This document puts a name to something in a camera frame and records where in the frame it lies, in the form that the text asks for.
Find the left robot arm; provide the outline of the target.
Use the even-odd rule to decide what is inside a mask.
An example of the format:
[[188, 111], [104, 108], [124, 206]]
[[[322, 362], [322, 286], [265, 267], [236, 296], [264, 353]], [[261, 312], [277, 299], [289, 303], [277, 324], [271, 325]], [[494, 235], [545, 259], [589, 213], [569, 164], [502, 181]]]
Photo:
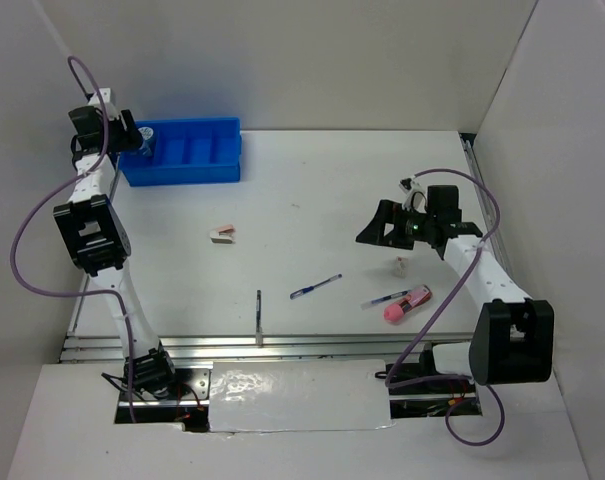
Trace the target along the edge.
[[131, 243], [113, 207], [118, 155], [142, 146], [128, 110], [89, 104], [69, 112], [76, 129], [71, 148], [80, 179], [53, 217], [74, 265], [104, 290], [124, 355], [123, 386], [138, 397], [171, 397], [179, 374], [143, 313], [130, 275]]

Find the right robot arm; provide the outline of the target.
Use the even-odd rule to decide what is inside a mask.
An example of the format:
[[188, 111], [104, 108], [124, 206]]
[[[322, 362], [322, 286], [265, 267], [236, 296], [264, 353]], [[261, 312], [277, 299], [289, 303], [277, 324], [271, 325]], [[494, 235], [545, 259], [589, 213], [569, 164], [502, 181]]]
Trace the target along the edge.
[[432, 347], [431, 359], [418, 369], [422, 387], [442, 391], [453, 375], [480, 385], [547, 381], [554, 343], [550, 303], [522, 290], [486, 249], [481, 230], [463, 221], [457, 186], [428, 187], [424, 208], [412, 199], [416, 183], [405, 180], [403, 187], [408, 199], [380, 201], [357, 242], [403, 250], [428, 244], [458, 274], [479, 310], [470, 341]]

